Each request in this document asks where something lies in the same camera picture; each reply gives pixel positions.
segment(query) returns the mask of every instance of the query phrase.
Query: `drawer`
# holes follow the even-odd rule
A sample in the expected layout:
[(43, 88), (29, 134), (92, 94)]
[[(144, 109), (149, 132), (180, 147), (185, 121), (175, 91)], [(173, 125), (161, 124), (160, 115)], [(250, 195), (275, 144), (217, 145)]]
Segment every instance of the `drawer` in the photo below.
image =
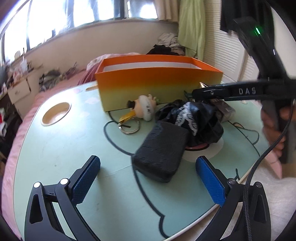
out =
[(31, 93), (28, 82), (23, 80), (15, 87), (8, 89), (8, 95), (12, 104)]

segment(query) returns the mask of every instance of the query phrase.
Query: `keyring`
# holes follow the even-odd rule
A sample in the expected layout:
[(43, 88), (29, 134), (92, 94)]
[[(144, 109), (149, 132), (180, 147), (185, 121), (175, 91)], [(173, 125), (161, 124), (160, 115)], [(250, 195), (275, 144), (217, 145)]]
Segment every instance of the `keyring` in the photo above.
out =
[(124, 129), (122, 129), (123, 123), (118, 123), (118, 128), (121, 130), (121, 132), (123, 132), (126, 135), (131, 135), (131, 134), (137, 133), (140, 129), (140, 122), (135, 118), (131, 118), (131, 120), (134, 120), (138, 124), (138, 128), (135, 129), (134, 131), (125, 131)]

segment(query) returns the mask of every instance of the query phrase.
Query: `human hand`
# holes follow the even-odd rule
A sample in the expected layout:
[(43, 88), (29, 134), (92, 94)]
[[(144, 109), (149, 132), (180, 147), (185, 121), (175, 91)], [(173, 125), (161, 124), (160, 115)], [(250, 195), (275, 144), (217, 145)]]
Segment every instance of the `human hand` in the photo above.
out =
[[(296, 121), (296, 107), (293, 107), (293, 116), (292, 121)], [(288, 120), (290, 115), (290, 107), (284, 107), (280, 109), (280, 117), (284, 120)], [(263, 133), (268, 140), (269, 144), (273, 144), (275, 140), (280, 136), (281, 132), (275, 130), (275, 124), (274, 121), (267, 115), (264, 110), (261, 109), (261, 119), (263, 121)], [(276, 147), (273, 149), (273, 151), (276, 153), (278, 157), (281, 157), (282, 150), (284, 148), (284, 141), (286, 140), (286, 137), (283, 137), (280, 142), (276, 145)]]

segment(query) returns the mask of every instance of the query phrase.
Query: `white louvered door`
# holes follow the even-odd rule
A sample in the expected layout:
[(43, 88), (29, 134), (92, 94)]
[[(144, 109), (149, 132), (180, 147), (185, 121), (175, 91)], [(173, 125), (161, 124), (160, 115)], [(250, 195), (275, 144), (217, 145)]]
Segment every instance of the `white louvered door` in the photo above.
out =
[(248, 54), (246, 54), (244, 64), (242, 67), (242, 73), (239, 77), (239, 81), (247, 81), (247, 80), (257, 80), (259, 75), (259, 69), (253, 60)]
[(234, 32), (220, 30), (221, 0), (204, 0), (206, 14), (205, 63), (221, 70), (224, 75), (238, 81), (245, 49)]

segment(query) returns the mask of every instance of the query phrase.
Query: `table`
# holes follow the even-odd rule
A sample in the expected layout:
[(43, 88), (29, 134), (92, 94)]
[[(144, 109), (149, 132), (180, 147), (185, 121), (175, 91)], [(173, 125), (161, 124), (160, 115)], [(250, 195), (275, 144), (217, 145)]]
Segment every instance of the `table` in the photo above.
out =
[[(180, 167), (169, 183), (153, 181), (133, 170), (131, 157), (116, 149), (135, 153), (154, 122), (141, 120), (140, 130), (123, 134), (102, 110), (98, 90), (85, 91), (88, 83), (62, 91), (48, 99), (38, 110), (26, 134), (15, 174), (14, 210), (23, 236), (27, 203), (32, 186), (58, 183), (69, 178), (91, 155), (101, 159), (101, 170), (78, 210), (102, 241), (171, 240), (209, 214), (216, 206), (195, 171), (195, 160), (205, 155), (227, 178), (238, 181), (249, 171), (258, 153), (252, 146), (257, 133), (223, 124), (218, 143), (201, 151), (185, 151)], [(68, 114), (51, 126), (41, 125), (45, 112), (60, 102), (71, 103)], [(259, 132), (254, 145), (259, 153), (268, 146), (261, 133), (260, 111), (252, 102), (231, 102), (239, 122)], [(129, 110), (112, 111), (119, 120)], [(73, 237), (58, 204), (54, 205), (65, 233)]]

